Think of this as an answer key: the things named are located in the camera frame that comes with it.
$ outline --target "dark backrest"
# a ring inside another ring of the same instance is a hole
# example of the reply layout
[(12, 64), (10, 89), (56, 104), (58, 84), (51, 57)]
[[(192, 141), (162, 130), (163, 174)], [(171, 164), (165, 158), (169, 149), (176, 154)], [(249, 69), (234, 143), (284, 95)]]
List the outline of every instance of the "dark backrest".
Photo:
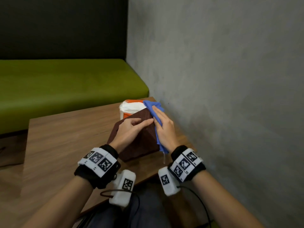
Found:
[(128, 0), (0, 0), (0, 59), (126, 58)]

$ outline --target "wire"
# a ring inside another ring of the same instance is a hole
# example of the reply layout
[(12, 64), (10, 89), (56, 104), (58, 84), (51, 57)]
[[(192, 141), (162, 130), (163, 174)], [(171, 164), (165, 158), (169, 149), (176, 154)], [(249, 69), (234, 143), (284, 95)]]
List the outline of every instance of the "wire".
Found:
[(206, 214), (207, 214), (209, 228), (211, 228), (211, 221), (210, 221), (210, 218), (209, 218), (209, 214), (208, 214), (207, 208), (206, 208), (205, 204), (203, 203), (203, 201), (201, 200), (201, 198), (192, 189), (190, 189), (190, 188), (188, 188), (186, 186), (178, 186), (177, 188), (185, 188), (185, 189), (191, 191), (201, 201), (201, 203), (202, 203), (202, 205), (203, 205), (203, 207), (204, 207), (204, 209), (206, 211)]
[(108, 192), (113, 192), (113, 191), (116, 191), (116, 192), (128, 192), (128, 193), (131, 193), (131, 194), (135, 194), (137, 199), (138, 199), (138, 206), (137, 206), (137, 209), (134, 213), (134, 215), (132, 216), (131, 218), (131, 221), (129, 223), (129, 225), (131, 225), (132, 221), (133, 221), (133, 218), (135, 217), (136, 213), (138, 212), (139, 210), (139, 206), (140, 206), (140, 199), (139, 199), (139, 196), (137, 193), (135, 193), (134, 191), (131, 191), (131, 190), (127, 190), (127, 189), (112, 189), (112, 190), (105, 190), (105, 191), (102, 191), (100, 193), (101, 196), (103, 197), (108, 197), (108, 198), (113, 198), (113, 195), (104, 195), (103, 193), (108, 193)]

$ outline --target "green seat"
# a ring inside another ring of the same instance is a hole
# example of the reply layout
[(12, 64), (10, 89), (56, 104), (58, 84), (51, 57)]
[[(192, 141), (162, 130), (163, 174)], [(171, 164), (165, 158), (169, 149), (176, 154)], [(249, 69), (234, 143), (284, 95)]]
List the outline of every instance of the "green seat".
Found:
[(28, 121), (125, 99), (149, 89), (121, 59), (0, 60), (0, 134)]

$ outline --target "wooden tabletop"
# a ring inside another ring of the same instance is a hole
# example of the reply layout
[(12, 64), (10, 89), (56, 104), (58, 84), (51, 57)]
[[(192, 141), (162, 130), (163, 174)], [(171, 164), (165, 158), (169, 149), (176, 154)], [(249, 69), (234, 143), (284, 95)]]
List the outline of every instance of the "wooden tabletop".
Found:
[[(31, 119), (25, 152), (22, 189), (20, 197), (20, 224), (32, 216), (44, 203), (54, 196), (73, 177), (77, 162), (93, 147), (104, 145), (120, 120), (120, 103), (72, 111)], [(177, 128), (181, 144), (194, 149)], [(157, 174), (171, 162), (171, 157), (156, 152), (133, 161), (121, 163), (122, 171), (135, 172), (138, 184)], [(83, 212), (108, 198), (100, 196), (95, 189), (83, 208)]]

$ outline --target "blue cloth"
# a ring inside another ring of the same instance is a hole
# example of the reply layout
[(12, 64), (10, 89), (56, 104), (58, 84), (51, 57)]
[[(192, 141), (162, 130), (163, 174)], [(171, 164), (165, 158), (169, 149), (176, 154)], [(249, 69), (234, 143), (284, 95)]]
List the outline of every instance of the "blue cloth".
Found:
[[(158, 121), (158, 123), (162, 126), (163, 124), (162, 124), (161, 120), (159, 119), (159, 117), (156, 115), (156, 113), (152, 109), (152, 106), (156, 106), (158, 109), (160, 109), (161, 111), (164, 112), (165, 110), (164, 110), (164, 108), (162, 108), (161, 103), (160, 102), (155, 102), (155, 101), (144, 100), (143, 104), (148, 108), (148, 110), (150, 111), (152, 116), (155, 117), (156, 120)], [(156, 127), (155, 127), (155, 132), (156, 132), (157, 144), (159, 145), (159, 150), (161, 152), (166, 153), (166, 154), (169, 153), (169, 151), (159, 142)]]

